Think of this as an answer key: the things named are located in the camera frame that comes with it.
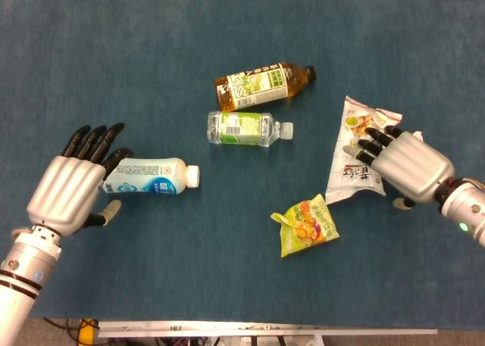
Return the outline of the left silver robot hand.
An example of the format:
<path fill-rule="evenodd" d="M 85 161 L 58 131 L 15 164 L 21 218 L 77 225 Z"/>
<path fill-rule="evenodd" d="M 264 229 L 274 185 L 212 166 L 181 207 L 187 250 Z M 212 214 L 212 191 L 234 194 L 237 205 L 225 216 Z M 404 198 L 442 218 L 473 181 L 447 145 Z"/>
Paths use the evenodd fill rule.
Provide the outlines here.
<path fill-rule="evenodd" d="M 111 127 L 88 125 L 76 130 L 64 150 L 44 172 L 29 204 L 27 213 L 34 226 L 42 226 L 69 236 L 90 226 L 105 226 L 120 210 L 120 201 L 112 201 L 94 214 L 102 185 L 117 165 L 133 156 L 129 148 L 110 152 L 123 123 Z"/>

